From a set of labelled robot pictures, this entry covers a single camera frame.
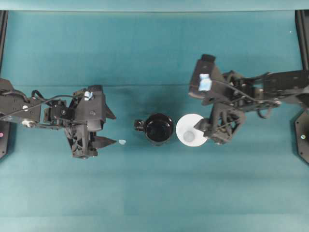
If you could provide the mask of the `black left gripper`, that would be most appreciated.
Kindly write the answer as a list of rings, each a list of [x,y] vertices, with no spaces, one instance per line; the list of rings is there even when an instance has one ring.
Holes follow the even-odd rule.
[[[116,116],[107,104],[105,104],[105,115],[106,118],[116,119]],[[64,133],[68,140],[72,157],[83,160],[89,157],[96,157],[98,155],[96,149],[101,149],[116,143],[116,140],[107,137],[94,136],[92,146],[90,140],[91,133],[88,131],[86,124],[69,125],[64,128]]]

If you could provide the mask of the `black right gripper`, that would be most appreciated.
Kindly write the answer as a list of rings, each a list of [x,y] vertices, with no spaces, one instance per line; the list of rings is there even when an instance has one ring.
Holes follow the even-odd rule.
[[[223,103],[214,104],[210,118],[202,118],[194,128],[204,132],[207,139],[223,145],[229,143],[236,132],[245,122],[246,116],[243,111]]]

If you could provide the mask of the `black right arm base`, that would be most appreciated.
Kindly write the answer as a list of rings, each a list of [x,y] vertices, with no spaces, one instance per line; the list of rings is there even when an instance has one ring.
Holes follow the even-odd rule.
[[[300,158],[309,163],[309,114],[302,112],[294,121],[297,153]]]

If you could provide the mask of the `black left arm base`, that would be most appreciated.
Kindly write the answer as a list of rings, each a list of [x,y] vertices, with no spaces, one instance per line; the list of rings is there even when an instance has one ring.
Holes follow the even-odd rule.
[[[0,158],[2,159],[8,150],[8,141],[10,135],[10,122],[0,122]]]

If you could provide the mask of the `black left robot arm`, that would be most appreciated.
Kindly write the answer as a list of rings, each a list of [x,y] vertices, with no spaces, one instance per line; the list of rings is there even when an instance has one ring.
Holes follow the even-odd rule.
[[[98,136],[106,120],[115,119],[106,104],[101,85],[92,85],[67,95],[45,98],[38,90],[31,96],[13,87],[7,79],[0,80],[0,121],[26,128],[63,130],[72,156],[79,159],[96,157],[98,149],[115,144],[115,140]]]

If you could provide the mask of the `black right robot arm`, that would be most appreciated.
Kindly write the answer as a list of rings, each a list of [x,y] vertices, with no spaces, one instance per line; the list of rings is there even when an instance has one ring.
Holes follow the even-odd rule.
[[[281,103],[298,104],[309,110],[309,72],[307,70],[265,73],[245,78],[230,71],[200,73],[190,83],[190,95],[202,105],[213,105],[210,117],[194,125],[206,139],[228,143],[246,121],[246,113],[269,117]]]

